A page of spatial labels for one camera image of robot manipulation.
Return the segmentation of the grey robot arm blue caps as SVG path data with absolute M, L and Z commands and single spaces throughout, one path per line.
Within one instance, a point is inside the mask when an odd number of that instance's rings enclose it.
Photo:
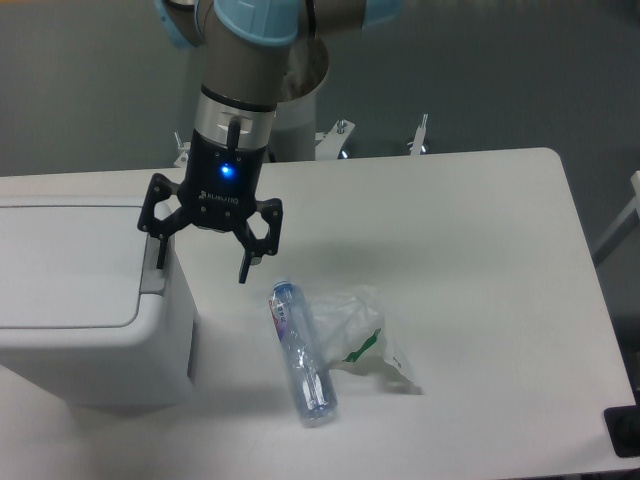
M 206 49 L 205 73 L 181 183 L 151 177 L 137 227 L 159 243 L 189 225 L 231 232 L 244 249 L 239 281 L 278 252 L 280 199 L 256 189 L 294 45 L 394 19 L 399 1 L 159 1 L 170 36 Z

